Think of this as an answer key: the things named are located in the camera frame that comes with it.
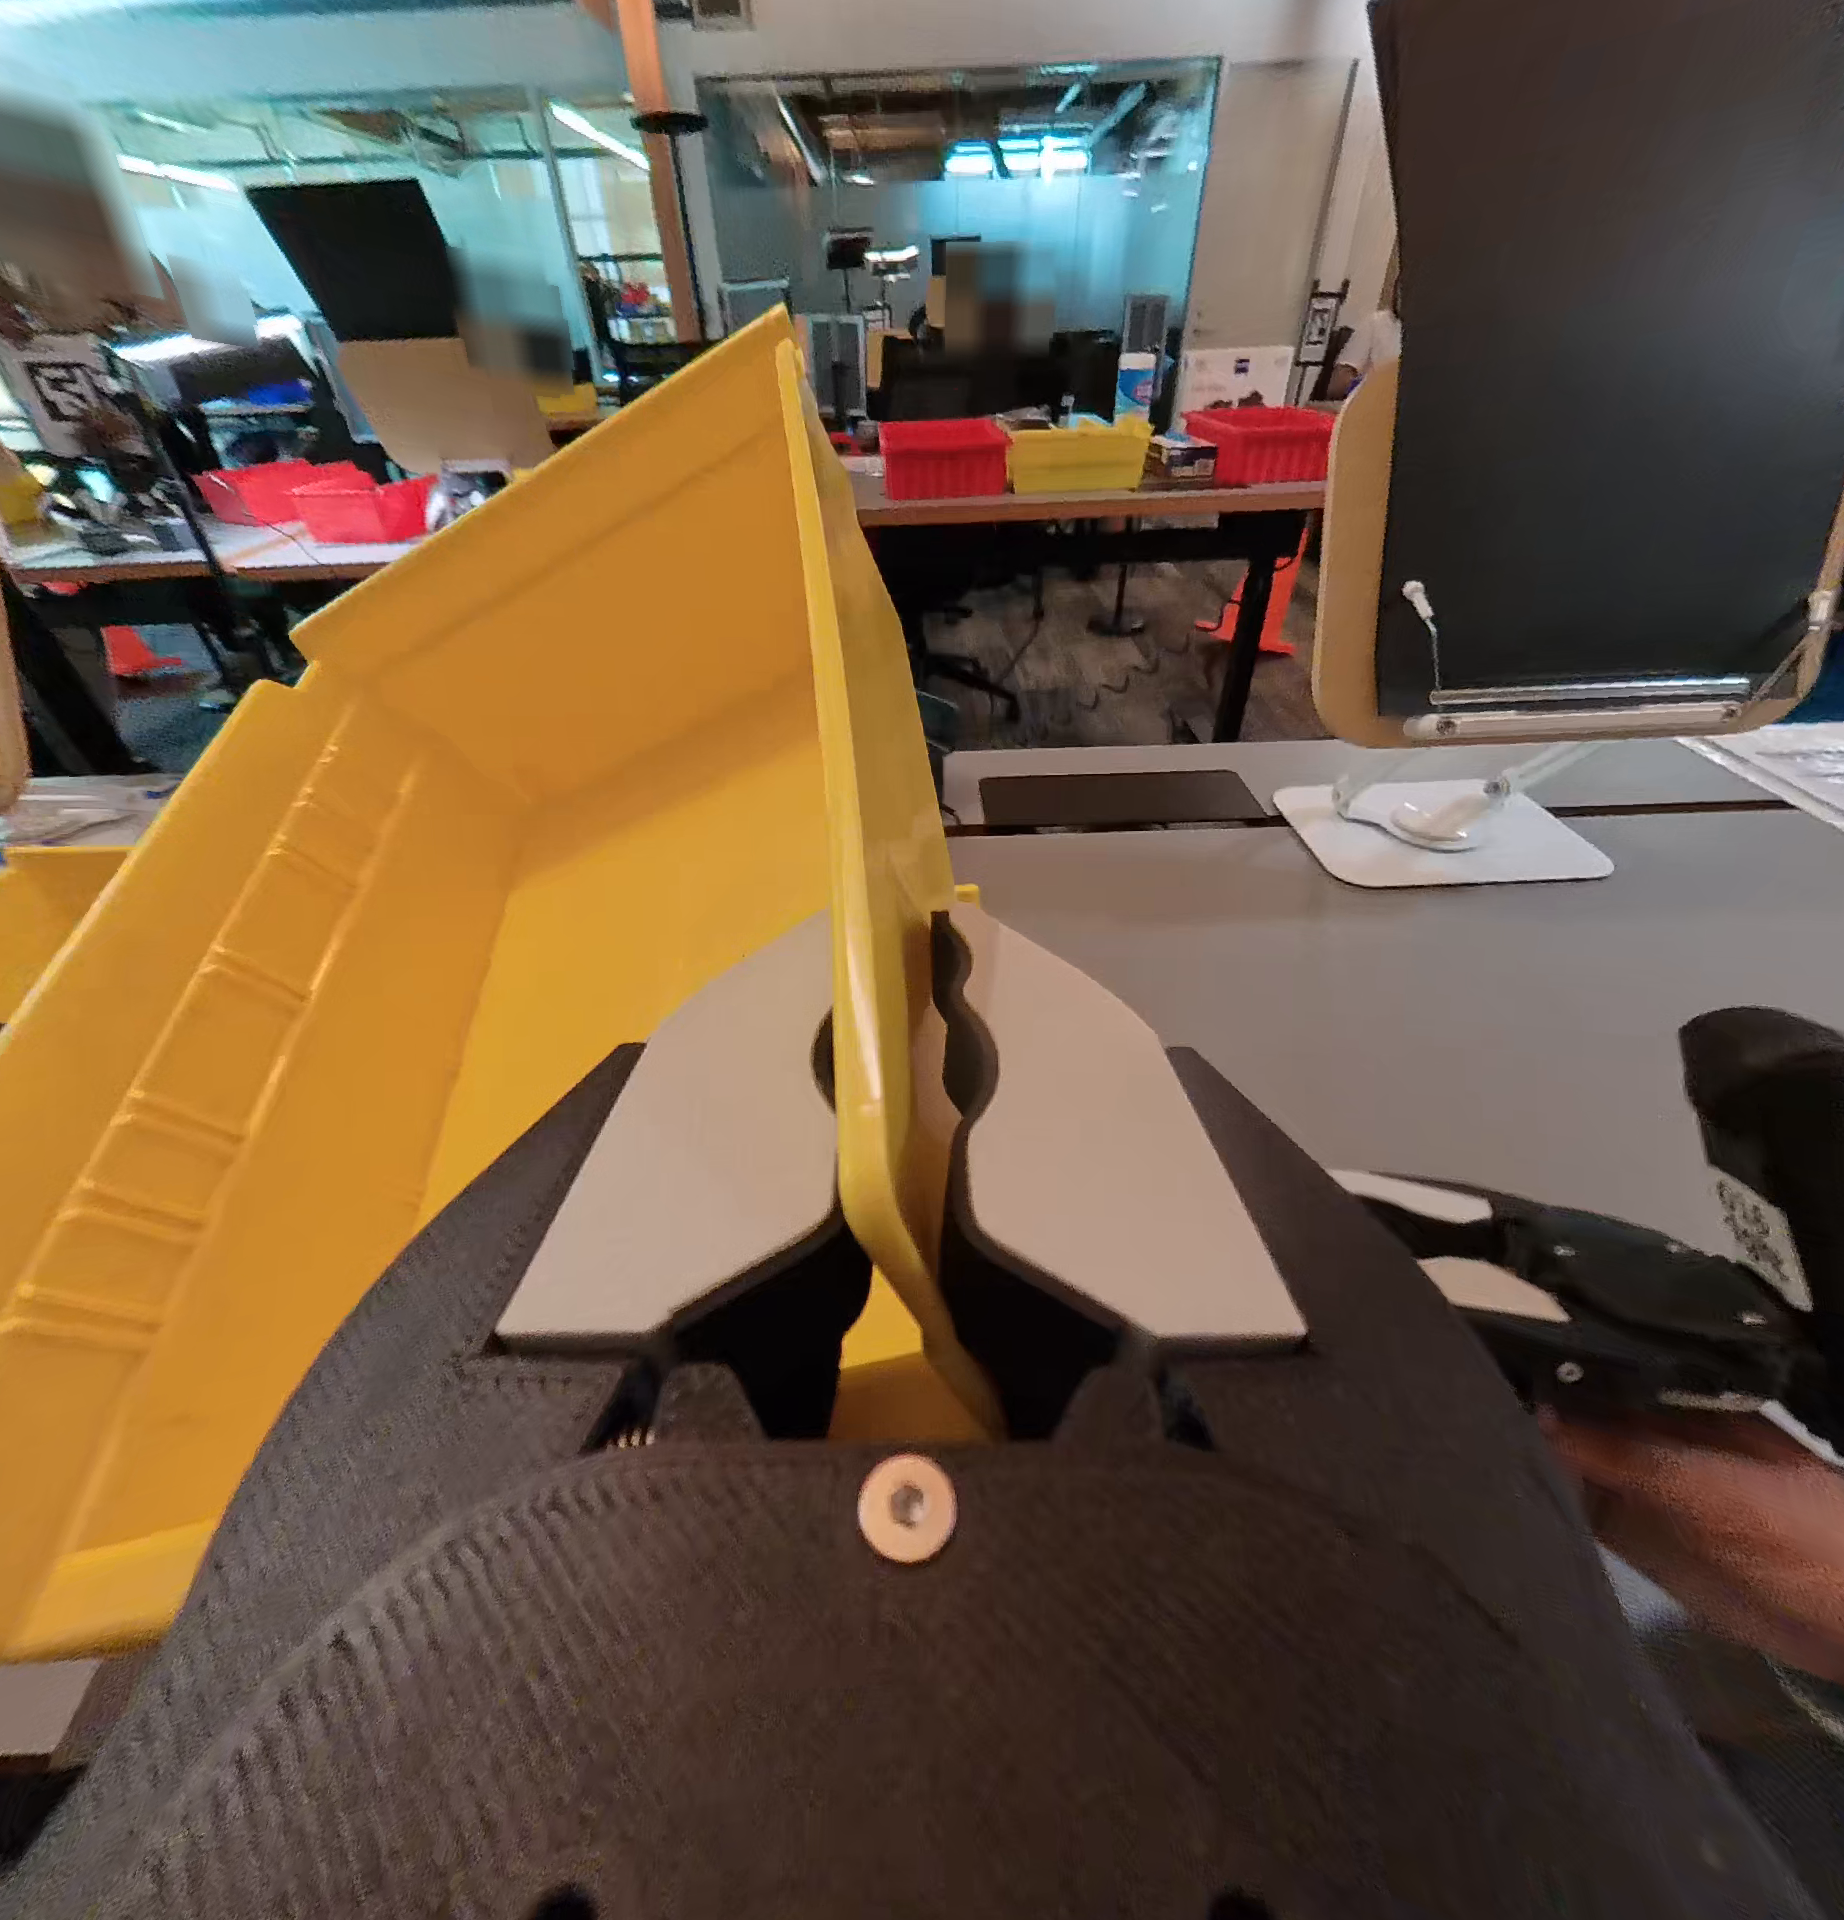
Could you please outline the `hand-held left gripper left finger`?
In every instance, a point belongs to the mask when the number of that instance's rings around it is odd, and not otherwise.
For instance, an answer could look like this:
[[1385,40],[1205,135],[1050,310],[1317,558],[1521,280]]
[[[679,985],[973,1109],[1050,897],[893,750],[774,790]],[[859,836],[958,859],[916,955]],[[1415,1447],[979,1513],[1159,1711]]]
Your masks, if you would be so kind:
[[832,919],[804,917],[682,1002],[635,1055],[498,1337],[635,1343],[788,1256],[841,1200],[815,1045]]

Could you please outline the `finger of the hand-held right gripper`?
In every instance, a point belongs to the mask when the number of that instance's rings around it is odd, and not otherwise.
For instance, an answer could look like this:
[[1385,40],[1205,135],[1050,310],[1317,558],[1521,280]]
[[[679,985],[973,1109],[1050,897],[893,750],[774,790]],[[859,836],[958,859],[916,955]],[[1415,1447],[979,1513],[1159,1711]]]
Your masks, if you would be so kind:
[[1439,1223],[1485,1223],[1492,1220],[1492,1200],[1467,1187],[1415,1184],[1380,1170],[1330,1170],[1330,1178],[1367,1200],[1368,1206],[1392,1206],[1415,1220]]
[[1420,1273],[1462,1313],[1564,1328],[1568,1311],[1540,1286],[1485,1257],[1420,1257]]

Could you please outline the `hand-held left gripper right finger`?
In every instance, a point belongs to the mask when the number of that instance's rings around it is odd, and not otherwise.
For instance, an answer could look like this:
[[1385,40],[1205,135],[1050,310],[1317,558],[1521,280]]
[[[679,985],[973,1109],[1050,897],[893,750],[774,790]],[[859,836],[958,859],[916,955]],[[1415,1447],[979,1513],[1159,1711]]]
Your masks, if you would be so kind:
[[984,908],[935,930],[958,1223],[1151,1343],[1312,1337],[1159,1030]]

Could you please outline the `white panel stand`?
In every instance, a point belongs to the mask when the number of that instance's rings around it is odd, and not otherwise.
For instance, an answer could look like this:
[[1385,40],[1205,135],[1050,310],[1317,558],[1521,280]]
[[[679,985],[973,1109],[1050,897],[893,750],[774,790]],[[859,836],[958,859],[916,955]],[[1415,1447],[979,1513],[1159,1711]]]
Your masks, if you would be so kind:
[[1351,750],[1329,786],[1285,786],[1271,809],[1359,891],[1595,880],[1614,863],[1533,790],[1595,743]]

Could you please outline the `black flat pad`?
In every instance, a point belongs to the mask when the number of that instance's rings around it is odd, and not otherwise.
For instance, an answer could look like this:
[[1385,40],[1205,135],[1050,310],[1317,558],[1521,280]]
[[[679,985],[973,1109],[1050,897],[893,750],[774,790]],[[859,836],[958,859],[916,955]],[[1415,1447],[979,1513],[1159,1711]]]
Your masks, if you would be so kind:
[[1268,827],[1265,804],[1229,766],[1211,772],[1080,772],[1080,775],[984,775],[984,831],[993,836],[1088,836],[1174,827]]

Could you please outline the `white printed paper sheet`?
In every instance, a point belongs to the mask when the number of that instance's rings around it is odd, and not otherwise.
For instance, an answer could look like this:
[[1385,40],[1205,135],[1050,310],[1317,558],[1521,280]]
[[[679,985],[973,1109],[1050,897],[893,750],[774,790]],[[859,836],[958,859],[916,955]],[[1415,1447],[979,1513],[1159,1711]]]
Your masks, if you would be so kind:
[[1685,739],[1690,756],[1711,759],[1776,803],[1844,831],[1844,722],[1768,725],[1753,733]]

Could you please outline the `wooden background table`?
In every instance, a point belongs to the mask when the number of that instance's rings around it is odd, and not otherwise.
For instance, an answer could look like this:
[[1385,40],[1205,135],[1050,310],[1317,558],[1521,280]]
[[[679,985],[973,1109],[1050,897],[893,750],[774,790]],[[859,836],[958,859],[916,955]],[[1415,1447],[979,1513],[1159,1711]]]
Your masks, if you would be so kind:
[[1136,568],[1136,563],[1244,563],[1244,609],[1221,669],[1211,743],[1244,739],[1271,573],[1297,556],[1321,509],[1321,482],[1285,489],[1136,489],[1085,496],[977,496],[977,499],[885,499],[875,475],[848,475],[857,522],[902,621],[910,681],[965,686],[1020,715],[1020,700],[977,657],[927,645],[927,614],[958,608],[979,573]]

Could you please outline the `small yellow plastic bin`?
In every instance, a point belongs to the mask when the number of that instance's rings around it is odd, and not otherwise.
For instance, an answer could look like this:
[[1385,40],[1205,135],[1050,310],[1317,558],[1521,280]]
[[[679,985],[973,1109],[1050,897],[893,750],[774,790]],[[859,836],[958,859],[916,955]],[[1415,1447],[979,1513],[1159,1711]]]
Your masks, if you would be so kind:
[[1011,424],[1011,491],[1018,496],[1085,496],[1136,491],[1151,471],[1152,427],[1139,415],[1072,424]]

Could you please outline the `red plastic bin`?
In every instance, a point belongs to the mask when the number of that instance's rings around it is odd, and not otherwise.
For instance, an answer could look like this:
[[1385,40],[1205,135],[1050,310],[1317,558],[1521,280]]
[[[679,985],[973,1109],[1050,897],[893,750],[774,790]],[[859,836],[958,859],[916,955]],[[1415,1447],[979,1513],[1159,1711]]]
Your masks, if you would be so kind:
[[885,499],[977,499],[1011,491],[1011,427],[993,415],[885,421]]
[[1321,482],[1337,415],[1314,405],[1197,405],[1182,431],[1211,450],[1211,482],[1285,489]]
[[301,531],[324,546],[398,546],[429,532],[435,475],[379,482],[353,463],[266,463],[194,475],[224,525]]

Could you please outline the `black tablet on white stand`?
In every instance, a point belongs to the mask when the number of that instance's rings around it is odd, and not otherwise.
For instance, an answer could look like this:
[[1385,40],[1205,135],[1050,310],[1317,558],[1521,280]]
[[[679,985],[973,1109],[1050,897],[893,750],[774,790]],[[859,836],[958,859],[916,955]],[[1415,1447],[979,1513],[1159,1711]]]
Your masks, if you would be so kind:
[[1368,3],[1398,350],[1314,708],[1368,750],[1747,733],[1844,576],[1844,3]]

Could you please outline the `black white marker tag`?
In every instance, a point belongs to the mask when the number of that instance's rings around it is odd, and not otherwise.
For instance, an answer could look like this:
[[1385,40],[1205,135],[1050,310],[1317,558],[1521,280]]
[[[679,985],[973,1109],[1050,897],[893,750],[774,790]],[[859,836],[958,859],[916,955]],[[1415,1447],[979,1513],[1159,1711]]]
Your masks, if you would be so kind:
[[86,450],[86,427],[109,405],[109,365],[93,334],[36,334],[17,349],[32,421],[51,453]]

